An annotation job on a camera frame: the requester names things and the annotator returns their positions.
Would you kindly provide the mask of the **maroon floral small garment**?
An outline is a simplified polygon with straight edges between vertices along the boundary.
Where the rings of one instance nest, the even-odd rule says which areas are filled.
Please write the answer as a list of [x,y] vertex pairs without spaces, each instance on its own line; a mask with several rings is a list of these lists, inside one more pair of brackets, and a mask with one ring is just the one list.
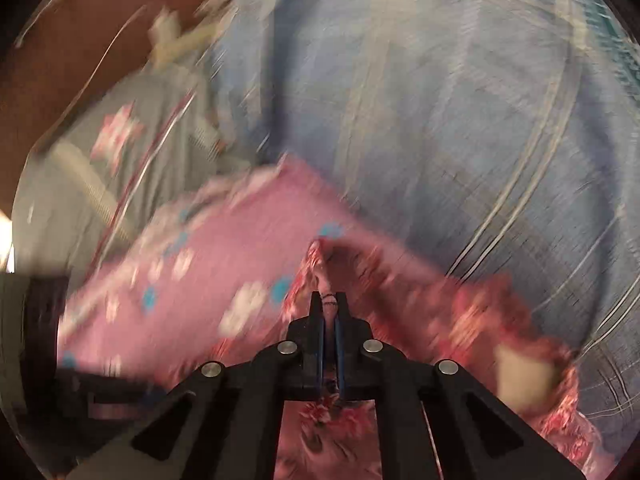
[[[461,364],[587,478],[603,479],[614,469],[599,431],[578,411],[570,349],[538,333],[505,276],[466,284],[424,278],[417,266],[391,263],[380,248],[316,240],[280,301],[283,321],[306,315],[315,290],[328,320],[336,313],[335,293],[344,292],[352,315],[408,359]],[[318,402],[290,404],[274,475],[381,478],[380,427],[372,402],[343,402],[333,388]]]

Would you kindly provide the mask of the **pink floral bed sheet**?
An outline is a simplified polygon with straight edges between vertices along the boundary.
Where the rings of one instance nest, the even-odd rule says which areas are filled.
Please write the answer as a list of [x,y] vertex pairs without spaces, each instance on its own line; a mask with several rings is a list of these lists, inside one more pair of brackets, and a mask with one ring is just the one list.
[[285,298],[316,240],[352,246],[423,283],[437,276],[284,156],[160,208],[126,255],[67,300],[58,365],[170,387],[206,360],[243,361],[292,320]]

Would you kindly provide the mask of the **grey patterned cloth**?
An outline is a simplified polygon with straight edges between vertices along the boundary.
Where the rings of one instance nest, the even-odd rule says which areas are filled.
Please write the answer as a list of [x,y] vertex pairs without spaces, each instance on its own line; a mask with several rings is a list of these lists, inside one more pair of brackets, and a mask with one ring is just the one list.
[[13,205],[14,269],[76,288],[137,240],[157,209],[243,171],[218,129],[203,62],[144,68],[28,156]]

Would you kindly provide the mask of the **blue plaid blanket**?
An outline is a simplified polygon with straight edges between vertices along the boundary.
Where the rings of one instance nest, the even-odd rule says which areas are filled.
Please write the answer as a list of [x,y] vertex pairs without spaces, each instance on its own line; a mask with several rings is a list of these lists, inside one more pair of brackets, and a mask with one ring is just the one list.
[[234,0],[220,118],[460,278],[504,271],[639,430],[639,47],[605,0]]

